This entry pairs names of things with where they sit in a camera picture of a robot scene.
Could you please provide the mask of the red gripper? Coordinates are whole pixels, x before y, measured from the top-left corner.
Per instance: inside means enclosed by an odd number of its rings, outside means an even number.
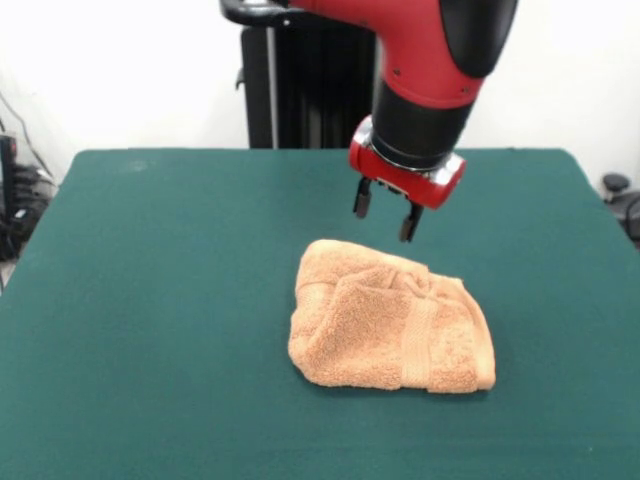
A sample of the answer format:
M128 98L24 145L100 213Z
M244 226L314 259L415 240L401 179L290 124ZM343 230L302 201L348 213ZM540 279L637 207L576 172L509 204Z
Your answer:
M372 134L372 118L368 115L356 128L348 153L349 164L362 176L356 190L353 213L357 218L364 219L372 198L371 184L382 184L410 201L410 210L402 222L399 240L411 243L424 207L435 210L448 200L465 172L466 161L452 153L435 170L420 172L404 169L393 165L374 149Z

